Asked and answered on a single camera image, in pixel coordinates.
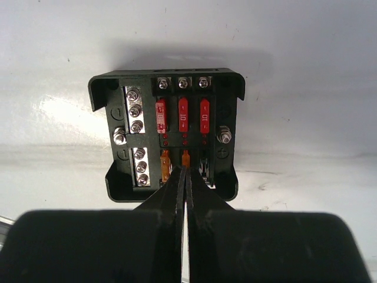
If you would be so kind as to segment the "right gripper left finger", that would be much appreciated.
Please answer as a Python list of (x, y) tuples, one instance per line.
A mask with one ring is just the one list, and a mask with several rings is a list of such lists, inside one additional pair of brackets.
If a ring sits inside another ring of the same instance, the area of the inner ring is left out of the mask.
[(10, 228), (2, 282), (180, 282), (186, 170), (133, 210), (33, 210)]

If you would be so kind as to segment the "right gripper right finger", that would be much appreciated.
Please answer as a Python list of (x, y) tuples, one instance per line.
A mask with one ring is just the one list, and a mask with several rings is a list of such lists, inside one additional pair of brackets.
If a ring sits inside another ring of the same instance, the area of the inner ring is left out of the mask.
[(354, 237), (330, 213), (236, 210), (186, 173), (191, 282), (370, 282)]

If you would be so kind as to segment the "black fuse box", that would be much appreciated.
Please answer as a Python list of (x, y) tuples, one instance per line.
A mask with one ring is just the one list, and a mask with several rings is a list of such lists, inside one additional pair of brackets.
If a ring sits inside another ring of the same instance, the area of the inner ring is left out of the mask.
[[(238, 193), (234, 169), (237, 103), (244, 100), (244, 77), (228, 68), (116, 70), (88, 82), (93, 111), (104, 109), (113, 162), (105, 176), (114, 202), (142, 202), (166, 183), (161, 182), (160, 156), (169, 150), (171, 172), (183, 167), (188, 150), (190, 167), (222, 199)], [(188, 132), (179, 131), (178, 101), (188, 99)], [(167, 131), (157, 133), (155, 104), (165, 99)], [(200, 102), (210, 102), (210, 132), (200, 132)]]

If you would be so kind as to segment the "red fuse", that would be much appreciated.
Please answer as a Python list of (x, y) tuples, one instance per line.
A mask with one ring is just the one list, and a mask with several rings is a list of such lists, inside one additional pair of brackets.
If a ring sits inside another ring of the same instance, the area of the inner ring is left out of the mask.
[(189, 130), (189, 102), (188, 99), (182, 97), (178, 101), (178, 121), (179, 131), (186, 133)]
[(164, 134), (167, 131), (167, 107), (165, 99), (159, 99), (155, 104), (157, 133)]
[(200, 102), (200, 132), (201, 134), (210, 132), (210, 102), (206, 98)]

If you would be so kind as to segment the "orange fuse pair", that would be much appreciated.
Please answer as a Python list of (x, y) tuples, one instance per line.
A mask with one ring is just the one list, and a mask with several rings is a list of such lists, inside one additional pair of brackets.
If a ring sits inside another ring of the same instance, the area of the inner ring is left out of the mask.
[(181, 157), (181, 164), (182, 166), (189, 168), (190, 167), (190, 155), (188, 150), (183, 150), (183, 154)]
[(170, 152), (169, 150), (163, 150), (160, 156), (161, 164), (161, 182), (166, 183), (170, 178), (171, 172), (171, 161), (170, 161)]

